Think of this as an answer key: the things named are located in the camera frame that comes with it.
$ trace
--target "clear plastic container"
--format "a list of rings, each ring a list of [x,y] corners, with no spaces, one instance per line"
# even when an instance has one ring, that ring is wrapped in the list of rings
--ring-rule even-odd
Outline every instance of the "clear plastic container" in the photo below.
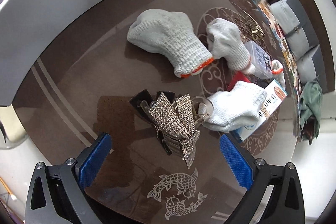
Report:
[[[272,78],[273,74],[269,54],[254,41],[248,41],[244,45],[251,55],[252,64],[255,66],[254,75],[260,79]]]

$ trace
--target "pillow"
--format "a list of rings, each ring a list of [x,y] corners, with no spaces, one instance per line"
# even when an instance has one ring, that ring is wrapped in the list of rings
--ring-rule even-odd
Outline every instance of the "pillow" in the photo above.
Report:
[[[295,60],[320,43],[299,0],[279,0],[270,8],[282,28]]]
[[[296,65],[300,82],[302,84],[317,80],[322,88],[322,91],[328,91],[326,72],[320,45],[307,52],[297,61]]]

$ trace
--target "knit work glove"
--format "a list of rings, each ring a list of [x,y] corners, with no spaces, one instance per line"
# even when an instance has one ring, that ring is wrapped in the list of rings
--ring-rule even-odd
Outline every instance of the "knit work glove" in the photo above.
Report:
[[[279,82],[284,90],[286,90],[284,67],[281,62],[279,60],[272,60],[271,69],[273,73],[273,78]]]
[[[232,91],[218,91],[208,97],[214,110],[203,126],[214,131],[229,132],[243,126],[252,126],[259,120],[259,110],[267,92],[253,83],[238,81]],[[198,114],[206,112],[199,104]]]
[[[207,43],[214,59],[224,57],[231,70],[241,70],[253,74],[255,66],[240,38],[240,31],[235,23],[216,18],[207,26]]]
[[[194,34],[185,13],[150,9],[131,25],[127,40],[147,52],[163,54],[177,77],[198,74],[214,58]]]

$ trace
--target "blue gripper pad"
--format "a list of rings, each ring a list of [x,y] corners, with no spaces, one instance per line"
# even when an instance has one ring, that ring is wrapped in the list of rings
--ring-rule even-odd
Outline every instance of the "blue gripper pad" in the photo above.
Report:
[[[250,189],[253,183],[252,169],[226,135],[219,140],[220,150],[240,186]]]
[[[91,147],[85,148],[92,150],[78,170],[77,183],[82,191],[85,187],[92,184],[111,148],[112,140],[109,134],[104,134],[98,143],[94,143]]]

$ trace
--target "glass table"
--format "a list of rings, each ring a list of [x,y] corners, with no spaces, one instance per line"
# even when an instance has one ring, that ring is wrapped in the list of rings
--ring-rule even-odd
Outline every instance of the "glass table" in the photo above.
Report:
[[[146,224],[222,223],[245,189],[219,150],[219,133],[199,128],[195,160],[188,170],[180,157],[165,153],[155,129],[128,101],[143,89],[151,94],[168,90],[177,96],[207,97],[226,90],[234,72],[221,59],[200,75],[179,79],[164,56],[127,42],[129,26],[141,12],[153,8],[185,12],[202,42],[207,23],[217,17],[236,23],[246,42],[252,37],[244,11],[254,18],[265,33],[256,42],[272,59],[284,63],[289,95],[242,146],[269,164],[289,161],[298,130],[294,83],[274,34],[252,0],[104,0],[48,46],[27,74],[13,106],[28,135],[54,165],[76,157],[100,132],[112,136],[113,152],[85,189],[104,206]],[[168,187],[166,177],[175,183]],[[179,183],[184,192],[178,190]],[[152,190],[159,191],[161,199],[150,196]],[[168,217],[167,208],[178,203],[184,203],[184,209]],[[262,203],[257,213],[264,207]]]

